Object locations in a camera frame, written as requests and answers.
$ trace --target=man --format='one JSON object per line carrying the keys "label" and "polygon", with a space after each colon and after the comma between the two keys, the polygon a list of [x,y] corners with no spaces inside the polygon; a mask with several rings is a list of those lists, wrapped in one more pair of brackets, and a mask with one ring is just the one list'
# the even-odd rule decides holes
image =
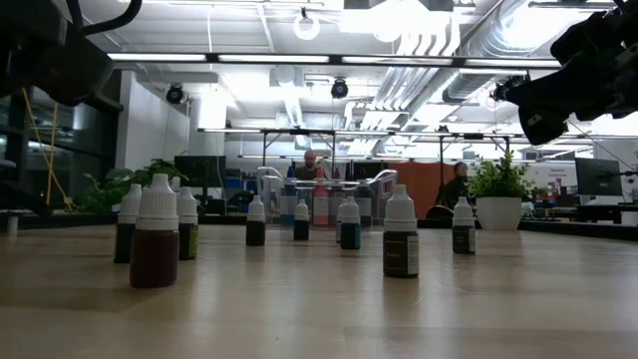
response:
{"label": "man", "polygon": [[303,155],[304,167],[295,169],[295,177],[298,180],[314,180],[317,178],[317,170],[321,169],[321,165],[316,163],[317,156],[312,150],[306,151]]}
{"label": "man", "polygon": [[455,177],[441,188],[439,204],[454,209],[460,196],[469,196],[466,182],[468,181],[468,165],[457,163],[454,168]]}

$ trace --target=computer monitor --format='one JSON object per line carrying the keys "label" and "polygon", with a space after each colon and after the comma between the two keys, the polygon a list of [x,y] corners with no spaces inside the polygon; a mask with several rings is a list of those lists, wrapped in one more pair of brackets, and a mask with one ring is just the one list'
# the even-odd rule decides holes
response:
{"label": "computer monitor", "polygon": [[188,180],[181,185],[191,187],[224,187],[225,156],[175,156],[175,167]]}
{"label": "computer monitor", "polygon": [[617,161],[576,159],[578,194],[622,195],[620,166]]}

